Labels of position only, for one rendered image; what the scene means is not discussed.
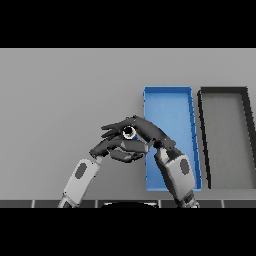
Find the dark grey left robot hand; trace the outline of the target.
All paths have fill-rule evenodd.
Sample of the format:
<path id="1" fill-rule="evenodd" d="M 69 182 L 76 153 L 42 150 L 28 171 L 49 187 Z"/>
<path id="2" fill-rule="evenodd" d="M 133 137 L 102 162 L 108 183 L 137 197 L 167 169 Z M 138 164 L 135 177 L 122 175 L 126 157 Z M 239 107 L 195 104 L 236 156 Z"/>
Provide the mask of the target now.
<path id="1" fill-rule="evenodd" d="M 93 147 L 89 154 L 94 159 L 109 155 L 114 160 L 131 163 L 141 159 L 148 152 L 149 146 L 138 140 L 104 139 Z"/>

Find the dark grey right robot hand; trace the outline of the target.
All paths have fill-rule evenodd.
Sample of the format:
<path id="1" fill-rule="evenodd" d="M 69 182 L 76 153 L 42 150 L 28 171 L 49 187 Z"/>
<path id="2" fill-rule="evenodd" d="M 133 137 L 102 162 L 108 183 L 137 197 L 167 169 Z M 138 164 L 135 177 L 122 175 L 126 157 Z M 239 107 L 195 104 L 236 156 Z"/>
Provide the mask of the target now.
<path id="1" fill-rule="evenodd" d="M 165 148 L 172 150 L 176 145 L 176 142 L 167 136 L 158 126 L 137 115 L 127 117 L 125 120 L 117 123 L 102 126 L 101 129 L 106 130 L 102 138 L 111 139 L 122 135 L 124 128 L 127 126 L 133 127 L 141 138 L 147 143 L 152 144 L 156 149 Z"/>

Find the blue pipe with pale ring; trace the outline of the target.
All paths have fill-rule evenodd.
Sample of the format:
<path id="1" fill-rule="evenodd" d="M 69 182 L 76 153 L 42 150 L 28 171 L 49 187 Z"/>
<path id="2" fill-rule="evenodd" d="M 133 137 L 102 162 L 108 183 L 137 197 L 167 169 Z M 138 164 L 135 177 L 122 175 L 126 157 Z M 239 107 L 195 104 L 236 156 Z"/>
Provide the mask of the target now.
<path id="1" fill-rule="evenodd" d="M 126 126 L 123 128 L 123 138 L 126 140 L 136 140 L 137 133 L 134 127 Z"/>

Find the blue bin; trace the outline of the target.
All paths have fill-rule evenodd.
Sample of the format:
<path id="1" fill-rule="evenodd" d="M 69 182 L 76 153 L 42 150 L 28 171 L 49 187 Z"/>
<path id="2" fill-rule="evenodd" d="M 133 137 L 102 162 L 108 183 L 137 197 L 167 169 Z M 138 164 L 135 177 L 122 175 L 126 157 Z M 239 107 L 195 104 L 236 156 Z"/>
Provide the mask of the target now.
<path id="1" fill-rule="evenodd" d="M 145 86 L 144 118 L 162 129 L 184 152 L 192 167 L 195 191 L 202 188 L 194 100 L 190 86 Z"/>

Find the dark grey bin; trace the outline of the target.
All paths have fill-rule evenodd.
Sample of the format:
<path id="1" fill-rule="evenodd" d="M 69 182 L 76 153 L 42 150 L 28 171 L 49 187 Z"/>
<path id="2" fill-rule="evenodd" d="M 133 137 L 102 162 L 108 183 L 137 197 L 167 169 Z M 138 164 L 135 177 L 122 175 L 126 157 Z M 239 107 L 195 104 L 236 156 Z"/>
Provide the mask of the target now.
<path id="1" fill-rule="evenodd" d="M 256 129 L 247 87 L 197 93 L 209 189 L 256 189 Z"/>

